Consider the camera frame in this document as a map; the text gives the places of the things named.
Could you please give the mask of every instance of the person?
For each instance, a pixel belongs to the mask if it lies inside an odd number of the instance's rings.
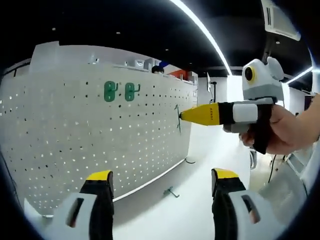
[[[164,70],[163,67],[155,65],[155,66],[152,67],[151,72],[153,74],[164,74],[165,70]]]
[[[266,149],[269,154],[288,155],[311,146],[320,136],[320,95],[317,94],[310,107],[298,116],[282,106],[274,105],[270,126],[273,133]],[[239,138],[245,146],[251,147],[255,134],[249,129]]]

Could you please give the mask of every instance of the red object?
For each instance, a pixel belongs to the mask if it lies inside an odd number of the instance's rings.
[[[182,74],[183,80],[188,80],[188,73],[185,70],[173,71],[173,72],[170,72],[168,75],[175,76],[177,79],[179,79],[181,74]]]

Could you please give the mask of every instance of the ceiling light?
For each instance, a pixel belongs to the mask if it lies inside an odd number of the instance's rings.
[[[232,76],[231,69],[227,63],[227,60],[225,56],[223,55],[222,51],[220,50],[217,42],[215,39],[212,37],[208,29],[205,27],[205,25],[200,21],[200,19],[180,0],[170,0],[173,2],[178,8],[180,8],[185,14],[188,15],[189,18],[194,21],[194,23],[200,28],[200,30],[203,32],[203,34],[208,38],[210,43],[213,45],[214,49],[218,53],[220,59],[222,60],[226,70],[228,71],[229,75]]]
[[[313,73],[320,74],[320,68],[312,69]]]
[[[302,76],[306,75],[307,73],[311,72],[312,70],[312,66],[309,67],[307,70],[303,71],[302,73],[300,73],[298,76],[295,76],[294,78],[292,78],[290,81],[287,81],[286,84],[290,84],[292,82],[294,82],[295,80],[301,78]]]

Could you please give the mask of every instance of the yellow tip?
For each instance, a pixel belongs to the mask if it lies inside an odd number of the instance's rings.
[[[90,176],[88,176],[88,177],[86,178],[86,180],[94,180],[94,181],[102,180],[102,181],[107,181],[109,173],[111,173],[110,170],[94,172],[94,173],[92,173]]]
[[[205,126],[220,125],[218,103],[200,105],[181,112],[180,118],[187,122]]]
[[[239,177],[236,173],[230,170],[221,168],[214,168],[213,170],[216,172],[218,179],[232,179]]]

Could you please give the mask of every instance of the robotic arm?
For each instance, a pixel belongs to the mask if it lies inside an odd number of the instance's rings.
[[[268,57],[267,65],[254,59],[243,67],[242,91],[244,101],[217,102],[183,111],[180,118],[201,125],[223,125],[227,132],[245,133],[249,127],[255,133],[254,149],[265,154],[271,137],[269,124],[272,107],[284,100],[284,72],[279,62]]]

